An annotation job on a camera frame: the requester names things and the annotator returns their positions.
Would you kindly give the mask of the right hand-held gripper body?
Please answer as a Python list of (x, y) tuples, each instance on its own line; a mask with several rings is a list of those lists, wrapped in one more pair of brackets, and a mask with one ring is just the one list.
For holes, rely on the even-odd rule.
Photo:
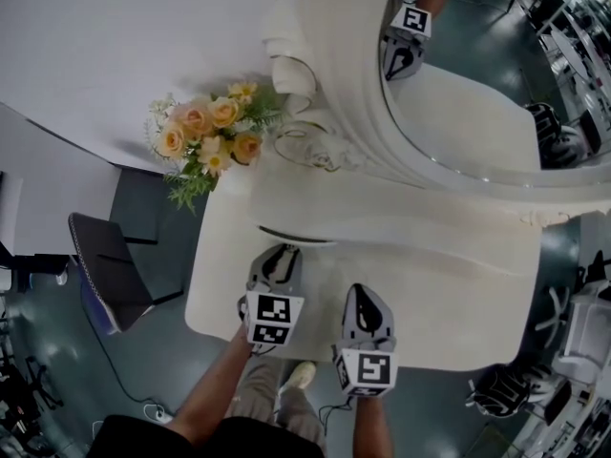
[(349, 397), (382, 397), (394, 389), (398, 373), (395, 346), (394, 337), (334, 344), (332, 361), (342, 392)]

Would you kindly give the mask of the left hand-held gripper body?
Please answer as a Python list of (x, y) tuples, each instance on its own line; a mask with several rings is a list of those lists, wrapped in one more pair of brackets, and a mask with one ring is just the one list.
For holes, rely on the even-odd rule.
[(305, 305), (303, 297), (248, 290), (238, 301), (247, 340), (261, 346), (286, 346)]

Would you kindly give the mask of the white plastic drawer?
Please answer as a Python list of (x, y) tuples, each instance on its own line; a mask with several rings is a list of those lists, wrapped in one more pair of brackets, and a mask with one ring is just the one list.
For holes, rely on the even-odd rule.
[(250, 250), (253, 255), (259, 255), (268, 250), (271, 252), (283, 251), (285, 248), (289, 252), (301, 251), (304, 255), (335, 255), (340, 248), (339, 243), (335, 240), (305, 237), (257, 224), (247, 225), (245, 233), (252, 244)]

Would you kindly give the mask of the white vanity dressing table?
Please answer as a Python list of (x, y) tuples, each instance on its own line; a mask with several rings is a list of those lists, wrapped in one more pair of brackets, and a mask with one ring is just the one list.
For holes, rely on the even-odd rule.
[(298, 279), (305, 304), (279, 356), (329, 361), (355, 283), (390, 307), (401, 365), (467, 371), (517, 354), (540, 227), (480, 199), (277, 158), (228, 173), (209, 196), (187, 325), (230, 339), (251, 262), (283, 234), (311, 245)]

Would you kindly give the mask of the person's right forearm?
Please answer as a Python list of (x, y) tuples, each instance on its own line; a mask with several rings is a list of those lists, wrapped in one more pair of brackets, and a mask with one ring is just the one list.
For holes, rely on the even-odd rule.
[(390, 428), (382, 399), (357, 400), (352, 443), (353, 458), (393, 458)]

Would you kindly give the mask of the person's left forearm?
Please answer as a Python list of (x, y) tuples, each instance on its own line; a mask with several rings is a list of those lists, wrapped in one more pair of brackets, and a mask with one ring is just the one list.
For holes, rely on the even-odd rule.
[(252, 347), (244, 325), (240, 324), (228, 346), (206, 370), (174, 419), (165, 427), (194, 447), (208, 441), (231, 404)]

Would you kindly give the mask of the person's beige shoe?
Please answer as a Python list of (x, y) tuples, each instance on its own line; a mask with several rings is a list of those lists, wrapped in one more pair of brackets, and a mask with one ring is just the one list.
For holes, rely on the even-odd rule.
[(317, 365), (313, 362), (301, 362), (297, 364), (290, 373), (287, 380), (281, 385), (279, 392), (292, 389), (306, 390), (314, 381)]

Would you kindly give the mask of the person's khaki trousers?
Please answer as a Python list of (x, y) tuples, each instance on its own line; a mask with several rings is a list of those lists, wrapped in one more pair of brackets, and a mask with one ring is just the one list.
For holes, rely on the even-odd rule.
[(292, 389), (281, 394), (284, 361), (273, 357), (261, 357), (245, 374), (236, 390), (227, 418), (249, 418), (268, 428), (282, 431), (289, 437), (299, 437), (312, 444), (314, 449), (306, 458), (327, 456), (327, 444), (323, 426), (306, 397), (305, 390)]

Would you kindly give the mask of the black white striped bag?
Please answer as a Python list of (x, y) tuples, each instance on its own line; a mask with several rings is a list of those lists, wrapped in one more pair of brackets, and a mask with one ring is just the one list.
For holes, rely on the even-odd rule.
[(490, 368), (475, 384), (466, 407), (483, 415), (505, 419), (526, 411), (552, 423), (572, 398), (572, 384), (545, 364), (506, 364)]

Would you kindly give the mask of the blue padded chair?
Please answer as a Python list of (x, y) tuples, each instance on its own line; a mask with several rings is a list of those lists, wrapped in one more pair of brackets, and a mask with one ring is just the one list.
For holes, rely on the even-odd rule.
[(154, 308), (184, 294), (180, 289), (154, 298), (139, 274), (129, 246), (155, 245), (154, 239), (126, 237), (118, 223), (80, 213), (71, 213), (68, 225), (84, 304), (104, 334), (125, 332)]

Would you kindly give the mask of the peach and white flower bouquet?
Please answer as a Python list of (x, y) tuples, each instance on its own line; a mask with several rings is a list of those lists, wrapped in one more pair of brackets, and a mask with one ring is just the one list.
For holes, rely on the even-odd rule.
[(172, 94), (152, 101), (144, 133), (153, 156), (167, 165), (169, 199), (195, 210), (233, 167), (255, 164), (265, 137), (282, 123), (282, 100), (271, 85), (241, 81), (225, 94), (179, 102)]

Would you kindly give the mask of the white power strip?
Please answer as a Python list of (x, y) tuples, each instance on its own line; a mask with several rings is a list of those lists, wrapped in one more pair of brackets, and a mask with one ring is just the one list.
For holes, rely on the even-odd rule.
[(161, 425), (169, 424), (174, 419), (174, 415), (163, 405), (152, 400), (144, 402), (142, 411), (147, 420)]

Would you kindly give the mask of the person's black shirt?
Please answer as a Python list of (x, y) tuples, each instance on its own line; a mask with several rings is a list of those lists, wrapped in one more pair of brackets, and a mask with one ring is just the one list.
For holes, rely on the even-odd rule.
[(111, 415), (100, 427), (87, 458), (325, 458), (308, 440), (262, 422), (221, 421), (211, 438), (196, 447), (175, 431), (133, 417)]

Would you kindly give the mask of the white swivel chair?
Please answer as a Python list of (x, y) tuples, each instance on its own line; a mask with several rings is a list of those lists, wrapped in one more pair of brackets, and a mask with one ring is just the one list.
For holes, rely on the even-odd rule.
[(550, 331), (545, 346), (561, 336), (553, 370), (584, 385), (595, 385), (611, 360), (611, 281), (585, 284), (577, 294), (566, 287), (547, 290), (554, 316), (535, 326)]

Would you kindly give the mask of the oval mirror with white frame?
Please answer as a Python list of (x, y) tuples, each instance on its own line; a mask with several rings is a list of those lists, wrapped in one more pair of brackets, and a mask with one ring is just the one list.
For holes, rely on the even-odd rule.
[(277, 0), (262, 41), (286, 97), (283, 158), (484, 198), (545, 226), (611, 214), (611, 163), (547, 170), (533, 116), (426, 64), (432, 18), (389, 0)]

